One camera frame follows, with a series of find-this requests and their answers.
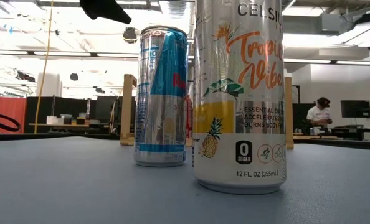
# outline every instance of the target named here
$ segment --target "pineapple illustration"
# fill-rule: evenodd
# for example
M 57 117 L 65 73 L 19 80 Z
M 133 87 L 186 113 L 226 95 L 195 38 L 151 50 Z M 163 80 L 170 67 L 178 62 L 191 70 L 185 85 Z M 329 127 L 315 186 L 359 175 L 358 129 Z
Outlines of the pineapple illustration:
M 218 140 L 220 137 L 218 136 L 221 134 L 222 130 L 222 119 L 217 119 L 216 117 L 213 118 L 212 123 L 210 125 L 209 134 L 204 138 L 202 147 L 200 148 L 199 154 L 202 156 L 206 156 L 207 158 L 212 158 L 217 151 L 218 148 Z

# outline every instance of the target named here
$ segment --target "aluminum can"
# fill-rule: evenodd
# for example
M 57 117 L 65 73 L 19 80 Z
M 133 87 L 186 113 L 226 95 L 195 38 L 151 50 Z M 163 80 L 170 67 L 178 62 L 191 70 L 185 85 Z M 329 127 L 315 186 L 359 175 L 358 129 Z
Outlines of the aluminum can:
M 187 36 L 152 26 L 140 42 L 134 159 L 142 166 L 178 166 L 185 160 Z
M 207 188 L 286 181 L 282 24 L 280 0 L 197 1 L 192 160 Z

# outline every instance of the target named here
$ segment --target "red bull can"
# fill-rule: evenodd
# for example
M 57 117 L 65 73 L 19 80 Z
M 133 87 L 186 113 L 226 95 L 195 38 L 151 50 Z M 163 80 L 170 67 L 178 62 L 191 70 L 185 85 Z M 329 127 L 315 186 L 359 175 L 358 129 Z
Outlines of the red bull can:
M 197 1 L 192 159 L 207 188 L 286 181 L 281 0 Z
M 185 160 L 187 36 L 174 27 L 141 32 L 135 162 L 178 166 Z

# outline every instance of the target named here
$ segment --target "white wall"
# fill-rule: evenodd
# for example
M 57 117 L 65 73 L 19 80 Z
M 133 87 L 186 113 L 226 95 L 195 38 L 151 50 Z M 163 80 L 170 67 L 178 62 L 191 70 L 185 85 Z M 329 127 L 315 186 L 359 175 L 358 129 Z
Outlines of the white wall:
M 292 83 L 300 85 L 301 103 L 312 103 L 322 96 L 331 101 L 333 124 L 330 128 L 349 124 L 370 128 L 370 119 L 342 118 L 340 106 L 341 100 L 370 101 L 370 67 L 307 65 L 292 73 Z M 370 133 L 366 133 L 365 138 L 370 139 Z

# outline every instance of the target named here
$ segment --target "person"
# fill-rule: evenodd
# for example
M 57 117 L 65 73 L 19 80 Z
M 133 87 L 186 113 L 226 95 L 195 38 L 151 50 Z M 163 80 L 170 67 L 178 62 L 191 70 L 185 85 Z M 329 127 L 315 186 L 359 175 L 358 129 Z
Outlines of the person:
M 321 97 L 316 101 L 316 106 L 308 110 L 307 120 L 313 126 L 323 126 L 327 128 L 328 124 L 333 121 L 330 116 L 330 100 L 325 97 Z

